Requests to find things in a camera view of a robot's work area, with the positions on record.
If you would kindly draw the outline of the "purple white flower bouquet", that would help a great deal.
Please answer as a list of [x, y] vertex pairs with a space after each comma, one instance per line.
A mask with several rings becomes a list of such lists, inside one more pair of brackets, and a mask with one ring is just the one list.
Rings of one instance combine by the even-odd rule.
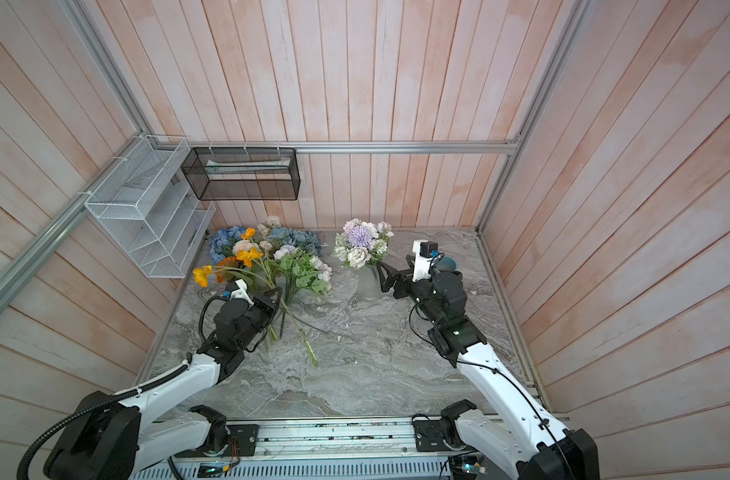
[[393, 236], [387, 222], [372, 223], [354, 218], [336, 235], [333, 256], [349, 268], [376, 265], [387, 258]]

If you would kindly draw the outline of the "orange gerbera flower stem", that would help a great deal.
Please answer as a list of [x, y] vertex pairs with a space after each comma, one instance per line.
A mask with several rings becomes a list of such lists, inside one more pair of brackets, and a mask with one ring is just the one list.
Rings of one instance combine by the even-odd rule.
[[217, 281], [220, 284], [228, 284], [237, 278], [238, 270], [241, 268], [241, 261], [236, 257], [226, 257], [221, 260], [215, 267]]

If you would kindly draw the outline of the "yellow orange poppy stem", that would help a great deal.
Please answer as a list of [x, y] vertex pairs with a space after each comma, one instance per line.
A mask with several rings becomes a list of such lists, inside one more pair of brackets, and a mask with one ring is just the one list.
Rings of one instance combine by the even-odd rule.
[[195, 282], [206, 288], [212, 276], [218, 284], [244, 280], [251, 290], [271, 289], [262, 260], [265, 252], [257, 242], [255, 228], [229, 227], [218, 230], [209, 240], [212, 262], [193, 270]]

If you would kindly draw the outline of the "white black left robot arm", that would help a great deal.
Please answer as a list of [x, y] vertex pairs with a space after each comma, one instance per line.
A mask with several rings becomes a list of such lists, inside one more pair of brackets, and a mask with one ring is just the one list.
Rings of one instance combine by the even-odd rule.
[[23, 454], [16, 476], [26, 479], [38, 451], [57, 440], [45, 461], [49, 479], [128, 479], [174, 455], [202, 450], [233, 453], [225, 415], [205, 405], [173, 420], [162, 415], [189, 397], [226, 380], [266, 337], [282, 290], [249, 295], [243, 282], [216, 296], [215, 329], [182, 363], [153, 379], [107, 395], [86, 396], [76, 411], [41, 434]]

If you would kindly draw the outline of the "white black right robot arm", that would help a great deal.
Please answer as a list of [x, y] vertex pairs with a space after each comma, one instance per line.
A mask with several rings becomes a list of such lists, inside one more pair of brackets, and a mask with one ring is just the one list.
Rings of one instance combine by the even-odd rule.
[[427, 335], [439, 355], [457, 368], [502, 420], [493, 423], [469, 401], [442, 412], [446, 442], [477, 450], [511, 479], [597, 479], [599, 452], [583, 429], [573, 430], [542, 406], [511, 374], [466, 314], [460, 272], [431, 269], [414, 279], [379, 263], [381, 289], [410, 298], [432, 324]]

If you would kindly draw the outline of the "clear ribbed glass vase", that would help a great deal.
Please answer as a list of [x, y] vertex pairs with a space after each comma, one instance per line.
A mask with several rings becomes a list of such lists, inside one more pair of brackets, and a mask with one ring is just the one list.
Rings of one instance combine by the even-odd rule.
[[381, 281], [374, 265], [365, 265], [359, 269], [357, 296], [360, 301], [376, 300], [382, 295]]

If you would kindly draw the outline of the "teal cylindrical vase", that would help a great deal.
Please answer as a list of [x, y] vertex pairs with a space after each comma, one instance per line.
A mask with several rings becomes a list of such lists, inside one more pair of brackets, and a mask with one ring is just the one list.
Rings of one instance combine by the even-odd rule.
[[454, 272], [457, 270], [456, 261], [448, 256], [444, 256], [436, 265], [439, 271], [443, 272]]

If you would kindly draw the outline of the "pink white green bouquet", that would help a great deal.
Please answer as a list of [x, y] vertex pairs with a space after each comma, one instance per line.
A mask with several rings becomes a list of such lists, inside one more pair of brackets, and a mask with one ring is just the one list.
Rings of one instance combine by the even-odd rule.
[[[259, 224], [285, 226], [277, 216], [269, 216]], [[332, 288], [332, 268], [320, 258], [320, 255], [312, 255], [290, 246], [280, 248], [273, 255], [265, 253], [262, 263], [269, 278], [275, 282], [273, 288], [280, 287], [283, 289], [279, 309], [280, 326], [272, 332], [272, 335], [276, 339], [281, 338], [283, 327], [286, 324], [291, 324], [300, 335], [308, 358], [313, 365], [317, 366], [319, 360], [306, 332], [311, 324], [292, 313], [290, 304], [294, 297], [301, 292], [310, 293], [317, 297], [327, 294]]]

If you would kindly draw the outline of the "aluminium frame rail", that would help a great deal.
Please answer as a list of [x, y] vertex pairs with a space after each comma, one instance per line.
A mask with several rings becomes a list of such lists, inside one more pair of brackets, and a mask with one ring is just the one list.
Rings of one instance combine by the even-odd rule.
[[297, 154], [512, 154], [516, 140], [474, 141], [236, 141], [185, 140], [191, 148], [293, 149]]

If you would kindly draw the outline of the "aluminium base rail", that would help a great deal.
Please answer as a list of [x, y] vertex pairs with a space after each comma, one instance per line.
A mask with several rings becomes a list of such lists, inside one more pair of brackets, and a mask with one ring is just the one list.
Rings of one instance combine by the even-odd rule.
[[140, 470], [189, 450], [252, 454], [261, 440], [279, 455], [335, 454], [396, 450], [412, 435], [420, 452], [475, 450], [512, 479], [597, 479], [599, 456], [583, 430], [570, 430], [543, 413], [493, 421], [473, 404], [458, 402], [437, 420], [418, 415], [389, 419], [312, 424], [229, 425], [204, 406], [178, 420], [141, 426], [137, 408], [110, 412], [103, 407], [63, 433], [47, 468], [51, 478], [128, 479]]

